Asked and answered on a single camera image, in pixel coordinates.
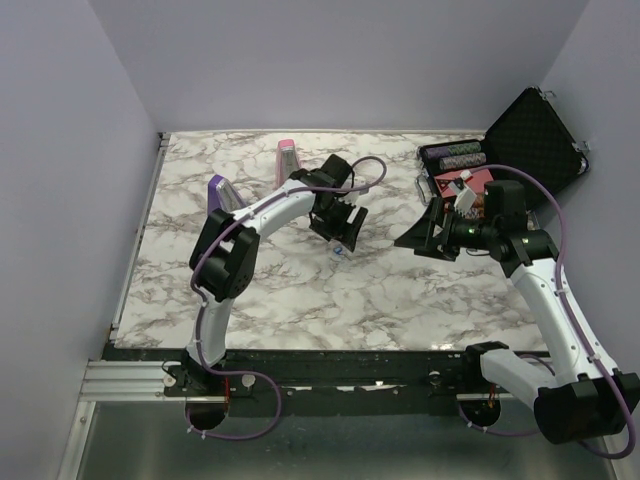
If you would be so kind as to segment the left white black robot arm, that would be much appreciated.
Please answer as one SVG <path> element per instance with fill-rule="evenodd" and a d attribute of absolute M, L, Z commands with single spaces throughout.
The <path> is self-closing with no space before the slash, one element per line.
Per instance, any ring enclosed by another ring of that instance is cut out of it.
<path fill-rule="evenodd" d="M 368 210 L 345 197 L 358 191 L 349 164 L 301 169 L 251 205 L 208 214 L 189 260 L 190 286 L 200 297 L 200 310 L 186 348 L 195 362 L 187 382 L 197 393 L 209 395 L 221 385 L 216 364 L 226 352 L 231 310 L 253 279 L 261 242 L 289 222 L 308 217 L 314 233 L 353 251 Z"/>

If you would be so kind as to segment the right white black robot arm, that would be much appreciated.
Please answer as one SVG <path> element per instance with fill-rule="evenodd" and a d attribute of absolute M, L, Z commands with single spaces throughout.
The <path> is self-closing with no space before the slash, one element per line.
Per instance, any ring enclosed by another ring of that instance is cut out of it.
<path fill-rule="evenodd" d="M 436 197 L 394 244 L 447 261 L 463 249 L 487 251 L 533 314 L 554 370 L 529 364 L 501 342 L 479 343 L 466 348 L 459 370 L 467 389 L 504 388 L 533 411 L 553 444 L 634 430 L 628 420 L 639 402 L 639 377 L 622 372 L 598 344 L 569 289 L 558 248 L 546 231 L 528 227 L 519 182 L 486 183 L 480 220 L 446 210 Z"/>

